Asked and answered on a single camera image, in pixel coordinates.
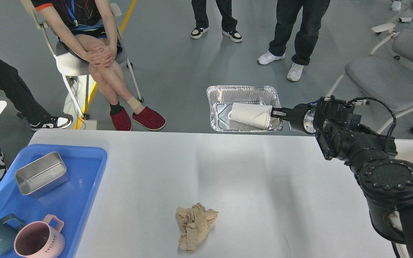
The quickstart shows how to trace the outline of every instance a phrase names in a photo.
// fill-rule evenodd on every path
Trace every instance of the red slipper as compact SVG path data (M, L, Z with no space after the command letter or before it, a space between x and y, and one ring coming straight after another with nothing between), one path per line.
M150 131L159 131L166 124L165 119L159 113L148 107L145 107L138 115L133 113L132 117L135 122Z
M117 131L131 131L132 130L132 121L128 116L125 109L122 107L122 110L117 114L111 114L111 120L113 121L114 127Z

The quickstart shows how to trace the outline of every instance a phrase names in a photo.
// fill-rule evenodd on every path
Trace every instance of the robotic arm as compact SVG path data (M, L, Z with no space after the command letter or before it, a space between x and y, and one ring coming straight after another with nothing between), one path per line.
M381 135L360 124L361 116L353 113L356 100L322 97L292 109L273 108L271 116L288 121L294 130L315 134L326 160L344 161L364 193L375 231L406 244L413 258L413 163L394 159L392 129ZM395 212L402 230L390 219Z

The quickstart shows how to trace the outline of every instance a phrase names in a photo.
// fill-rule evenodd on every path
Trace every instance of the shirt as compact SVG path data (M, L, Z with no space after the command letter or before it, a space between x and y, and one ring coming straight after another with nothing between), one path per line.
M101 19L101 15L93 0L31 0L31 2L37 11L53 6L70 29L77 26L74 18L76 18L78 24L87 26L95 25Z

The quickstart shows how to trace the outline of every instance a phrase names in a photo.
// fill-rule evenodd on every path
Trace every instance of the pink mug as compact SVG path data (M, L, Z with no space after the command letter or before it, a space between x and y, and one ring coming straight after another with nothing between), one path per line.
M56 220L57 227L49 225ZM65 248L65 238L60 231L64 222L48 214L43 221L35 221L18 232L14 241L15 253L27 258L57 258Z

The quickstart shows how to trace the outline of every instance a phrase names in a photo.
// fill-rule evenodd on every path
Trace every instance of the person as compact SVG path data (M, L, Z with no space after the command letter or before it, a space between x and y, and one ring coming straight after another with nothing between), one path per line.
M328 10L330 1L278 0L275 37L269 43L269 50L257 59L257 63L266 65L285 57L286 43L291 36L297 14L303 8L302 24L294 40L295 54L292 57L293 64L286 77L290 81L297 82L302 75L304 66L310 62L310 56L318 40L321 18Z
M199 39L209 29L207 16L207 0L192 0L192 9L194 10L195 28L190 33L192 39ZM239 43L242 42L240 33L236 30L237 20L232 17L232 0L216 0L219 12L223 17L221 27L223 34L231 41Z
M52 116L33 97L17 69L0 60L0 89L28 120L31 130L68 127L72 121L62 116Z
M131 120L119 103L123 98L133 110L133 120L148 130L161 130L166 122L156 111L132 95L122 68L115 61L122 50L117 24L108 0L32 0L69 51L89 62L89 73L110 104L116 130L130 131Z

